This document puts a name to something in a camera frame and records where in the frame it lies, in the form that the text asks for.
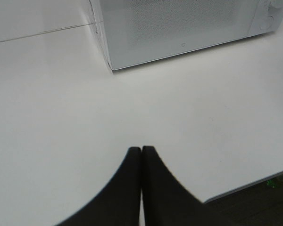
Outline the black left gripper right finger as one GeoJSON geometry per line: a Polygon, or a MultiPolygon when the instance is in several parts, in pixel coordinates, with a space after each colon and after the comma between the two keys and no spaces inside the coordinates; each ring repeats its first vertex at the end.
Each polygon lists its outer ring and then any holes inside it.
{"type": "Polygon", "coordinates": [[[141,153],[141,189],[147,226],[225,226],[220,217],[189,193],[165,166],[155,147],[141,153]]]}

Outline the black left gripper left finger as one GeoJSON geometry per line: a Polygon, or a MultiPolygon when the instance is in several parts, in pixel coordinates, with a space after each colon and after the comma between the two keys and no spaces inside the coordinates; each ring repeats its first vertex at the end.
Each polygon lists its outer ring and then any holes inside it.
{"type": "Polygon", "coordinates": [[[141,149],[128,149],[105,187],[60,226],[138,226],[141,203],[141,149]]]}

